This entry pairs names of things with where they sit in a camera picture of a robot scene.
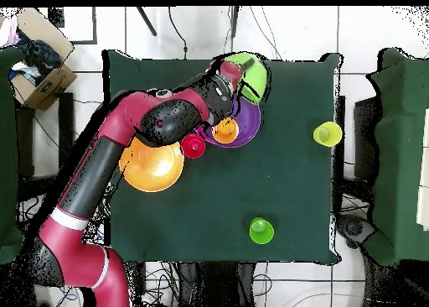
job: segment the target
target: green cup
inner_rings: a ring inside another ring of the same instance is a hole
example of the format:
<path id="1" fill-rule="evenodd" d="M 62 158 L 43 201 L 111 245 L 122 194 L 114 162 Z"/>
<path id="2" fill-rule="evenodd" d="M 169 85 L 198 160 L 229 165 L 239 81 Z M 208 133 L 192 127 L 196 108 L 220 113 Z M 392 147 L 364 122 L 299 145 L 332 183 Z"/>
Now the green cup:
<path id="1" fill-rule="evenodd" d="M 241 94 L 252 104 L 258 105 L 264 95 L 266 89 L 267 73 L 265 66 L 261 63 L 259 58 L 247 52 L 240 52 L 230 55 L 225 58 L 226 61 L 231 61 L 237 65 L 243 65 L 250 58 L 255 60 L 255 63 L 246 70 L 246 74 L 242 78 L 251 88 L 243 86 Z"/>
<path id="2" fill-rule="evenodd" d="M 261 217 L 251 220 L 251 240 L 257 244 L 267 244 L 274 237 L 271 223 Z"/>

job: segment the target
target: plastic cup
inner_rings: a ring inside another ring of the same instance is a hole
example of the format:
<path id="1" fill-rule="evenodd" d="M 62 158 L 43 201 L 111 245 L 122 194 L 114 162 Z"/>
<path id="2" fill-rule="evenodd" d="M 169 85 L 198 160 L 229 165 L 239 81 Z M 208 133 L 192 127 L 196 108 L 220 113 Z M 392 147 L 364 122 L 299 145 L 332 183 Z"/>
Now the plastic cup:
<path id="1" fill-rule="evenodd" d="M 226 57 L 225 60 L 232 61 L 237 65 L 243 65 L 250 58 L 253 58 L 255 63 L 246 70 L 246 75 L 243 76 L 242 80 L 251 86 L 253 90 L 248 86 L 243 86 L 241 94 L 252 104 L 257 105 L 266 89 L 267 73 L 265 66 L 256 55 L 247 52 L 235 53 Z"/>
<path id="2" fill-rule="evenodd" d="M 205 141 L 198 134 L 188 134 L 182 140 L 182 150 L 185 157 L 199 158 L 205 151 Z"/>
<path id="3" fill-rule="evenodd" d="M 325 122 L 313 132 L 313 139 L 326 147 L 333 147 L 341 142 L 343 130 L 335 122 Z"/>
<path id="4" fill-rule="evenodd" d="M 274 237 L 274 228 L 271 223 L 261 217 L 251 221 L 251 240 L 257 244 L 267 244 Z"/>
<path id="5" fill-rule="evenodd" d="M 217 126 L 213 127 L 211 132 L 213 138 L 219 143 L 232 143 L 238 137 L 238 123 L 234 119 L 227 117 L 220 121 Z"/>

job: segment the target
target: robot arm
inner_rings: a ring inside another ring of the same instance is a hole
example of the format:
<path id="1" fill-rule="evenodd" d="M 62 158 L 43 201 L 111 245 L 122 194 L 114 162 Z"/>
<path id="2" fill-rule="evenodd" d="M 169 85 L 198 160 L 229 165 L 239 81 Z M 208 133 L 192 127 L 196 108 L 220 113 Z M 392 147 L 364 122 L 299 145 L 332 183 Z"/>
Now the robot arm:
<path id="1" fill-rule="evenodd" d="M 44 259 L 43 268 L 50 269 L 57 284 L 92 288 L 96 307 L 130 307 L 127 276 L 117 253 L 81 242 L 88 221 L 134 137 L 159 147 L 180 141 L 203 122 L 218 124 L 230 114 L 242 68 L 217 60 L 173 92 L 152 96 L 134 91 L 118 98 L 39 231 L 39 254 L 44 256 L 38 263 Z"/>

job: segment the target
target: dark green tablecloth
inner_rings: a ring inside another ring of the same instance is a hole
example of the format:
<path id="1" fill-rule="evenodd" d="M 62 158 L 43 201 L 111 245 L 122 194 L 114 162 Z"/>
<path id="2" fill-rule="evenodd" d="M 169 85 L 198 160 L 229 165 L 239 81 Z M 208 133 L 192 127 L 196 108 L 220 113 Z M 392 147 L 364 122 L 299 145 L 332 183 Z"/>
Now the dark green tablecloth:
<path id="1" fill-rule="evenodd" d="M 370 215 L 378 231 L 364 244 L 382 265 L 401 259 L 429 261 L 429 232 L 416 223 L 425 110 L 429 108 L 429 61 L 386 50 L 370 75 L 383 106 L 375 128 L 380 168 Z"/>
<path id="2" fill-rule="evenodd" d="M 15 103 L 8 75 L 10 68 L 22 60 L 18 48 L 0 49 L 0 264 L 10 263 L 16 256 L 22 236 L 16 227 L 18 192 L 18 142 Z"/>
<path id="3" fill-rule="evenodd" d="M 132 60 L 110 51 L 111 96 L 125 89 L 174 88 L 209 60 Z M 142 193 L 121 180 L 111 202 L 111 245 L 137 261 L 318 261 L 329 251 L 331 150 L 313 141 L 333 120 L 333 71 L 323 62 L 271 61 L 271 93 L 257 136 L 236 149 L 207 146 L 186 159 L 176 184 Z M 275 228 L 273 240 L 249 237 L 253 217 Z"/>

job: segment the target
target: table leg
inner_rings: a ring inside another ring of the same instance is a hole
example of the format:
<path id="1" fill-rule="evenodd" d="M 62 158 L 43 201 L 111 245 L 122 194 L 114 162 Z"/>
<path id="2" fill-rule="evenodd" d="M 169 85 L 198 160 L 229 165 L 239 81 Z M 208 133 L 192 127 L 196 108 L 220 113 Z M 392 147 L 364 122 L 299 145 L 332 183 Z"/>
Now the table leg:
<path id="1" fill-rule="evenodd" d="M 147 17 L 147 15 L 144 13 L 143 8 L 137 7 L 137 11 L 140 13 L 140 15 L 142 16 L 144 22 L 146 23 L 147 27 L 149 28 L 149 30 L 151 31 L 153 36 L 157 36 L 157 31 L 155 30 L 155 28 L 152 26 L 151 21 L 149 21 L 149 18 Z"/>
<path id="2" fill-rule="evenodd" d="M 235 34 L 237 32 L 237 19 L 238 19 L 238 10 L 240 6 L 232 7 L 232 15 L 231 15 L 231 38 L 235 38 Z"/>

